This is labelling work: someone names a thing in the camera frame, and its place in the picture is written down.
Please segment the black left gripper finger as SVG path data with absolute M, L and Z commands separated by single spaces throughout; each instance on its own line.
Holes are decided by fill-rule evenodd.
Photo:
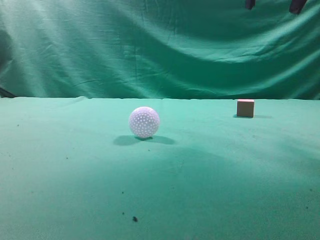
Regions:
M 255 6 L 255 0 L 245 0 L 245 8 L 248 10 L 252 10 Z

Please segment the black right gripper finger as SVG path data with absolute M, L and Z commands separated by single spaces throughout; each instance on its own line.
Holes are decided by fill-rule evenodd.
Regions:
M 308 0 L 291 0 L 289 12 L 291 14 L 300 14 Z

